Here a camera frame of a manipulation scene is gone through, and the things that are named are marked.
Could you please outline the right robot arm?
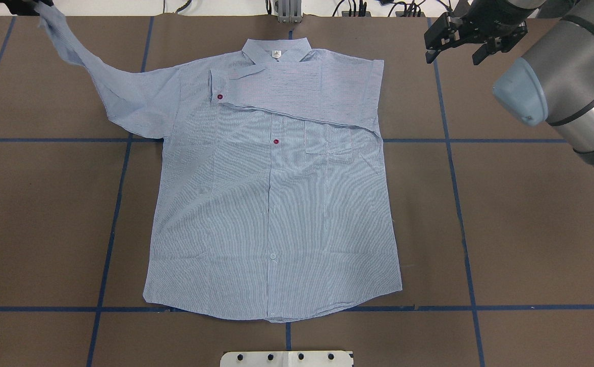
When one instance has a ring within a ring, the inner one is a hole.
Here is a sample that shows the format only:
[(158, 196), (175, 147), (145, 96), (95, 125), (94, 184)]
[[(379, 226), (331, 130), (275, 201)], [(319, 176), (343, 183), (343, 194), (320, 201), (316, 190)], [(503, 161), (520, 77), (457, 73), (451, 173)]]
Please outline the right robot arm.
[[(474, 1), (467, 12), (444, 12), (424, 34), (426, 61), (446, 49), (478, 44), (478, 65), (509, 52), (542, 1)], [(496, 100), (518, 121), (547, 123), (594, 168), (594, 1), (580, 1), (532, 45), (492, 87)]]

